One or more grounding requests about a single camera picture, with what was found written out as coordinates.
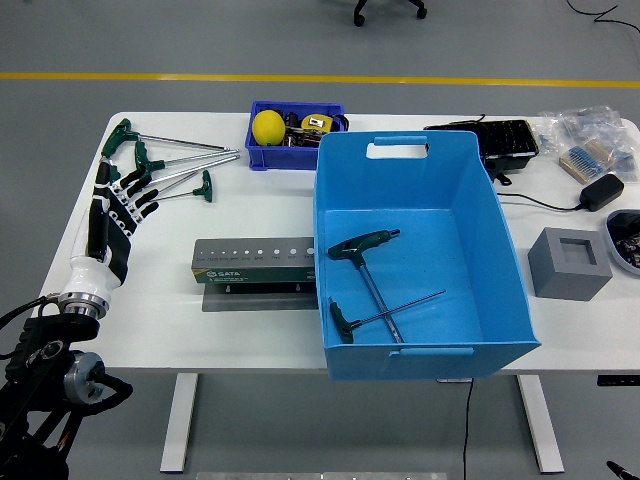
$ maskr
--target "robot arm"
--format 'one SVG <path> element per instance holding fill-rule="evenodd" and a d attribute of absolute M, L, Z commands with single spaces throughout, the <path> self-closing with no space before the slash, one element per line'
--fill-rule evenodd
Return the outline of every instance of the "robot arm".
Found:
<path fill-rule="evenodd" d="M 105 371 L 95 353 L 71 349 L 73 342 L 96 338 L 98 320 L 111 302 L 111 293 L 127 275 L 130 237 L 158 204 L 157 191 L 141 194 L 151 180 L 136 170 L 112 185 L 111 165 L 101 160 L 90 207 L 85 212 L 71 254 L 72 274 L 59 295 L 41 297 L 0 319 L 0 328 L 35 307 L 27 319 L 6 367 L 0 389 L 0 478 L 68 478 L 66 457 L 82 419 L 113 408 L 133 389 Z M 59 314 L 43 315 L 43 307 L 57 303 Z M 113 394 L 101 399 L 105 387 Z M 29 412 L 48 412 L 34 433 Z M 58 442 L 45 442 L 67 417 Z"/>

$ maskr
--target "blue storage box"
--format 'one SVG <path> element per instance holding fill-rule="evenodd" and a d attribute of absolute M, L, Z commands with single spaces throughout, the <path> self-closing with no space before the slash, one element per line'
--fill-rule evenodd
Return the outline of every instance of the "blue storage box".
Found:
<path fill-rule="evenodd" d="M 422 158 L 370 158 L 376 146 L 429 145 Z M 344 132 L 323 138 L 314 196 L 322 335 L 334 380 L 483 377 L 540 345 L 515 249 L 470 132 Z M 404 343 L 384 319 L 341 341 L 329 310 L 348 321 L 379 309 L 350 260 L 327 251 L 379 230 L 400 234 L 363 256 Z"/>
<path fill-rule="evenodd" d="M 258 100 L 251 106 L 251 117 L 244 146 L 249 151 L 249 168 L 252 170 L 268 170 L 278 168 L 285 170 L 315 170 L 318 164 L 318 148 L 316 147 L 263 147 L 256 143 L 251 133 L 251 125 L 255 116 L 263 110 L 280 110 L 284 115 L 294 112 L 302 120 L 307 115 L 321 114 L 327 116 L 344 115 L 344 105 L 339 103 L 296 103 L 271 102 Z"/>

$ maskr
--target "chair base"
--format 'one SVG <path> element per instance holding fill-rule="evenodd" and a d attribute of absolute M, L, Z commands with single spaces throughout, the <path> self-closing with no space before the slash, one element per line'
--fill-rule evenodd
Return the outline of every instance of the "chair base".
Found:
<path fill-rule="evenodd" d="M 420 20 L 424 20 L 425 17 L 427 16 L 427 9 L 424 6 L 424 2 L 422 0 L 408 0 L 409 2 L 411 2 L 413 5 L 415 5 L 416 7 L 418 7 L 418 12 L 416 13 L 416 17 L 419 18 Z M 364 25 L 364 16 L 360 14 L 360 11 L 364 8 L 364 6 L 367 4 L 367 0 L 358 0 L 358 4 L 356 5 L 356 8 L 353 11 L 353 24 L 356 27 L 361 27 L 362 25 Z"/>

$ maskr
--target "power cord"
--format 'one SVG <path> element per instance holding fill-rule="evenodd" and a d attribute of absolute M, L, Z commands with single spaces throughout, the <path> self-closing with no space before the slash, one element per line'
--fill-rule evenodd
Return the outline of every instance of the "power cord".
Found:
<path fill-rule="evenodd" d="M 583 208 L 586 208 L 591 212 L 596 212 L 608 203 L 618 198 L 622 194 L 622 190 L 624 190 L 624 183 L 622 183 L 622 181 L 620 181 L 620 179 L 613 173 L 607 173 L 605 176 L 600 177 L 591 185 L 588 185 L 582 189 L 582 192 L 580 192 L 580 203 L 573 208 L 561 208 L 554 205 L 549 205 L 548 203 L 541 202 L 540 200 L 528 197 L 527 195 L 522 195 L 521 193 L 496 193 L 504 197 L 526 198 L 527 200 L 530 200 L 534 203 L 547 208 L 551 208 L 553 210 L 559 210 L 561 212 L 575 212 L 578 210 L 582 210 Z"/>
<path fill-rule="evenodd" d="M 465 409 L 465 425 L 464 425 L 464 448 L 462 449 L 462 468 L 463 479 L 467 480 L 467 445 L 469 444 L 469 406 L 471 405 L 471 392 L 473 391 L 473 383 L 475 379 L 471 379 L 469 385 L 469 394 L 467 395 L 467 407 Z"/>
<path fill-rule="evenodd" d="M 576 13 L 579 13 L 580 15 L 588 15 L 590 17 L 596 17 L 593 20 L 595 23 L 619 23 L 620 25 L 631 27 L 635 29 L 638 33 L 640 33 L 640 28 L 638 28 L 636 25 L 633 25 L 632 23 L 622 22 L 620 20 L 603 20 L 602 19 L 602 17 L 604 17 L 606 14 L 611 13 L 616 8 L 618 8 L 619 5 L 616 5 L 615 7 L 611 7 L 609 10 L 605 10 L 604 12 L 591 13 L 591 12 L 583 12 L 581 10 L 578 10 L 576 7 L 571 5 L 571 2 L 569 0 L 566 0 L 566 2 L 567 2 L 567 5 L 569 5 L 569 7 L 571 8 L 571 10 L 573 10 Z"/>
<path fill-rule="evenodd" d="M 585 205 L 583 205 L 582 203 L 579 205 L 576 205 L 573 208 L 563 208 L 563 207 L 556 207 L 555 205 L 549 205 L 548 203 L 544 203 L 541 202 L 540 200 L 536 200 L 535 198 L 531 198 L 527 195 L 523 195 L 521 193 L 499 193 L 498 195 L 501 195 L 503 197 L 521 197 L 521 198 L 525 198 L 533 203 L 537 203 L 538 205 L 542 205 L 543 207 L 547 207 L 550 208 L 552 210 L 557 210 L 559 212 L 577 212 L 578 210 L 582 210 L 583 208 L 586 208 Z"/>

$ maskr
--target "yellow floor line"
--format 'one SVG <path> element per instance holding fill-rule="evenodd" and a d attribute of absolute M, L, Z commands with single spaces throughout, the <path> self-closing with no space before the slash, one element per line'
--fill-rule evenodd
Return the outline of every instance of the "yellow floor line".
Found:
<path fill-rule="evenodd" d="M 560 80 L 545 78 L 420 77 L 365 75 L 107 73 L 107 72 L 0 72 L 0 80 L 109 80 L 178 82 L 378 83 L 414 85 L 466 85 L 570 88 L 640 88 L 632 80 Z"/>

